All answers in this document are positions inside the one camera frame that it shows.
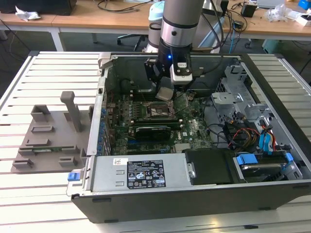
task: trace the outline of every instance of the warning label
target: warning label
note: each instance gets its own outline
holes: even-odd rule
[[[166,187],[163,160],[127,162],[127,187]]]

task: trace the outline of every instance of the metal bracket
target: metal bracket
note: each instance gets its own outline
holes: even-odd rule
[[[112,65],[111,53],[110,52],[101,52],[99,54],[99,57],[98,57],[99,69],[105,69],[111,65]]]

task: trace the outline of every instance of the office chair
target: office chair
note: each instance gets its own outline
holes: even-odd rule
[[[139,35],[139,34],[128,34],[128,35],[122,35],[122,36],[119,36],[118,39],[117,39],[117,44],[118,45],[121,45],[121,39],[126,39],[126,38],[131,38],[131,37],[137,37],[139,36],[139,39],[138,39],[138,42],[136,43],[135,47],[134,47],[134,51],[136,51],[136,49],[139,47],[140,43],[142,41],[145,41],[146,40],[146,37],[148,37],[147,35]]]

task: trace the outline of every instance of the paper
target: paper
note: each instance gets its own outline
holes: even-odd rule
[[[16,6],[15,6],[15,8],[16,8],[15,15],[17,15],[20,19],[22,19],[26,22],[28,22],[28,20],[41,18],[37,12],[22,11],[22,10],[18,9]]]
[[[303,13],[300,13],[298,11],[290,11],[285,17],[289,18],[291,20],[296,20],[299,16],[301,16]]]

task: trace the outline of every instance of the white sticker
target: white sticker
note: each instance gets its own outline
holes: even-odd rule
[[[113,159],[113,165],[127,165],[128,158]]]

